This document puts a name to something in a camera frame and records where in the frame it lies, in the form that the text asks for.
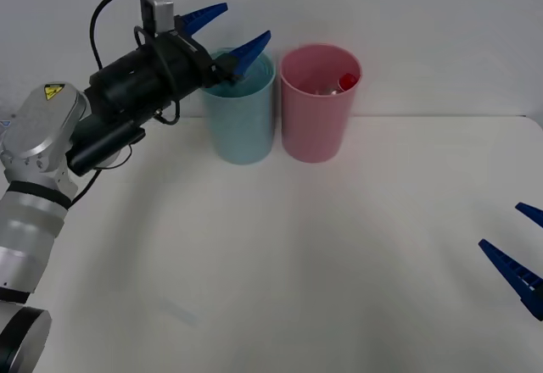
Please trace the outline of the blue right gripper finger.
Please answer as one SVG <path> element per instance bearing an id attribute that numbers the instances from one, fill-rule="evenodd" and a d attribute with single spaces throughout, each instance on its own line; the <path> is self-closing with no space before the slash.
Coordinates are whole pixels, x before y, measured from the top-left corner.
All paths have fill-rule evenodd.
<path id="1" fill-rule="evenodd" d="M 543 210 L 528 205 L 526 203 L 518 203 L 515 209 L 531 219 L 535 224 L 543 227 Z"/>
<path id="2" fill-rule="evenodd" d="M 538 321 L 542 321 L 542 278 L 485 239 L 479 242 L 479 247 L 519 296 L 525 308 Z"/>

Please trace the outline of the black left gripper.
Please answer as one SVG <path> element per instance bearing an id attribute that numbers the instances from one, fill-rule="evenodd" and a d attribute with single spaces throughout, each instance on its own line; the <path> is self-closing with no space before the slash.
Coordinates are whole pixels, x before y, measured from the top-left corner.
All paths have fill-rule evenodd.
<path id="1" fill-rule="evenodd" d="M 212 56 L 188 39 L 227 10 L 227 3 L 214 4 L 176 14 L 173 31 L 154 35 L 145 31 L 146 98 L 185 98 L 200 88 L 235 84 L 245 77 L 271 40 L 270 31 L 242 46 L 219 48 Z"/>

